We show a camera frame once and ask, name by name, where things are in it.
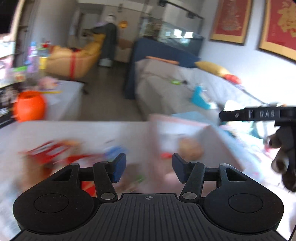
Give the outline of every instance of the red pillow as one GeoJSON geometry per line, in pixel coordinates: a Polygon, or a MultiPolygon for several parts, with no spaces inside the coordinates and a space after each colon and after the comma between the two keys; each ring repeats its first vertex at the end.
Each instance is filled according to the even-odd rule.
{"type": "Polygon", "coordinates": [[[232,82],[235,85],[240,85],[242,83],[242,80],[240,78],[232,74],[224,75],[224,79],[232,82]]]}

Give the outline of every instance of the fish tank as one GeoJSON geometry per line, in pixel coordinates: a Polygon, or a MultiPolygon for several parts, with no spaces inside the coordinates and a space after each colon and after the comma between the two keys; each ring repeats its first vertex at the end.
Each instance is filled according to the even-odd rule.
{"type": "Polygon", "coordinates": [[[197,31],[177,27],[151,16],[143,17],[139,38],[152,39],[171,47],[199,55],[204,37],[199,33],[202,29],[203,19],[196,19],[197,31]]]}

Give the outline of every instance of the ribbed black surface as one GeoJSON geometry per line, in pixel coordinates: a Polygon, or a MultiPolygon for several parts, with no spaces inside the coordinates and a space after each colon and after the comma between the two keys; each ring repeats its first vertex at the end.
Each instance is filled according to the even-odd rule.
{"type": "Polygon", "coordinates": [[[275,231],[238,235],[209,222],[196,204],[174,194],[124,194],[116,203],[103,204],[94,218],[72,232],[39,235],[28,231],[15,241],[284,241],[275,231]]]}

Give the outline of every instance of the black screen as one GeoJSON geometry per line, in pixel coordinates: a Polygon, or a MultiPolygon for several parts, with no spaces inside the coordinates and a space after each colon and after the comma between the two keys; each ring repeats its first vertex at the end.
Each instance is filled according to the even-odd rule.
{"type": "Polygon", "coordinates": [[[10,32],[10,26],[19,0],[0,0],[0,34],[10,32]]]}

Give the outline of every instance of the black robotic device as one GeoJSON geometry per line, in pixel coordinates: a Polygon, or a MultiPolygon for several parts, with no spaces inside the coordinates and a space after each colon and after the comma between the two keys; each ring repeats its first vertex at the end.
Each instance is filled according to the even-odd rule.
{"type": "Polygon", "coordinates": [[[176,194],[123,194],[126,156],[80,168],[73,163],[21,194],[13,213],[21,228],[15,241],[203,240],[284,241],[275,230],[284,206],[274,193],[228,164],[207,168],[174,154],[185,187],[176,194]],[[81,190],[94,181],[97,198],[81,190]],[[204,181],[217,189],[201,198],[204,181]]]}

